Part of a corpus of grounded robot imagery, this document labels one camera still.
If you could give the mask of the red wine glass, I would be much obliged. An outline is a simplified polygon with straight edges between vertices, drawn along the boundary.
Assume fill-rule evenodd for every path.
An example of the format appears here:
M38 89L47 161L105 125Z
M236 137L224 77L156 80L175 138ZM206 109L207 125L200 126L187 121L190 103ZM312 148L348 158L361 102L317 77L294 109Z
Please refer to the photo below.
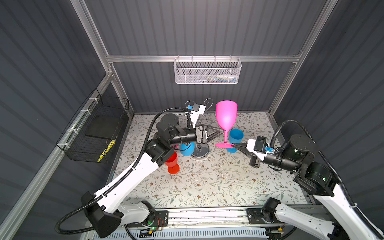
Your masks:
M175 175L180 171L178 165L178 154L175 152L166 162L165 165L168 167L168 172L171 175Z

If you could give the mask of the blue wine glass front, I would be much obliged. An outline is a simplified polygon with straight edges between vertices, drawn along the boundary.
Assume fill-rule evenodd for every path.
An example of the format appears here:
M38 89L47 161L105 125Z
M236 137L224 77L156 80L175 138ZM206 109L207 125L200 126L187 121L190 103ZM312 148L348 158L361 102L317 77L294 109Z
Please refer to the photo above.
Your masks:
M183 156L191 156L195 150L195 143L181 144L180 151Z

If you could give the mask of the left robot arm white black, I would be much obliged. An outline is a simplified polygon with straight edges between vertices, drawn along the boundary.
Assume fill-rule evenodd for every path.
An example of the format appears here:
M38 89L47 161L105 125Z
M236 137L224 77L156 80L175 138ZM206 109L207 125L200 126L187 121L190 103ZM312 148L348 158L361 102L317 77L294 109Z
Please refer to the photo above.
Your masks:
M180 171L175 146L185 145L185 150L194 151L196 144L206 144L213 137L208 135L209 126L196 125L198 114L187 113L187 127L182 128L175 114L157 115L152 127L157 128L154 137L146 137L137 159L118 177L94 194L85 193L82 203L85 215L100 238L111 235L121 225L133 223L151 226L156 211L147 201L123 206L122 201L147 176L166 165L168 172L175 175Z

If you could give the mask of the pink wine glass front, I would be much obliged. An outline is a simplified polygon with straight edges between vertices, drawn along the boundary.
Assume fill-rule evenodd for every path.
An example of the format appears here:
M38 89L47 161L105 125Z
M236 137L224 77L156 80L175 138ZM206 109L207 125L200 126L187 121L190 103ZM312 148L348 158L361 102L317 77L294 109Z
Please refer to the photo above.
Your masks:
M238 104L233 101L220 101L216 105L216 118L219 126L224 130L225 141L217 143L216 147L231 149L232 145L228 143L228 133L237 120Z

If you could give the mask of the blue wine glass back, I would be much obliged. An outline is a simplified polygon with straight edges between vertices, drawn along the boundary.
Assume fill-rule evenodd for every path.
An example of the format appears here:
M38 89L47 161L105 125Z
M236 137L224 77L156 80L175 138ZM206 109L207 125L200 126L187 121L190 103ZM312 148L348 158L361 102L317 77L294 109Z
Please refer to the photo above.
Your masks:
M241 143L244 133L239 129L232 129L228 134L228 142L231 144Z

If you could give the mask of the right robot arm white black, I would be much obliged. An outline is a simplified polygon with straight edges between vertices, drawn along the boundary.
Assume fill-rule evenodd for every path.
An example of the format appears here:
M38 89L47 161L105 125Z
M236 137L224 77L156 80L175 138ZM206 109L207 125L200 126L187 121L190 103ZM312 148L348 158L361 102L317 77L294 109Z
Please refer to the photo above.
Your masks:
M320 240L384 238L383 231L349 202L331 168L314 160L319 148L308 136L293 135L283 148L272 148L265 137L230 146L251 156L251 164L265 163L294 174L294 182L318 200L335 220L326 221L310 216L272 197L259 212L248 210L249 219L260 217L267 224L289 224Z

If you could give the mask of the blue wine glass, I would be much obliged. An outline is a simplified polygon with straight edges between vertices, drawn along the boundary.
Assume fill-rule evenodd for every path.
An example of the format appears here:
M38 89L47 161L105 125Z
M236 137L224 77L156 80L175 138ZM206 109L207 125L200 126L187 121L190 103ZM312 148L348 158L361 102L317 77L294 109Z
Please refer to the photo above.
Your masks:
M181 144L180 151L183 156L191 156L195 150L195 143Z
M244 133L239 129L232 129L228 134L228 142L231 144L241 143Z

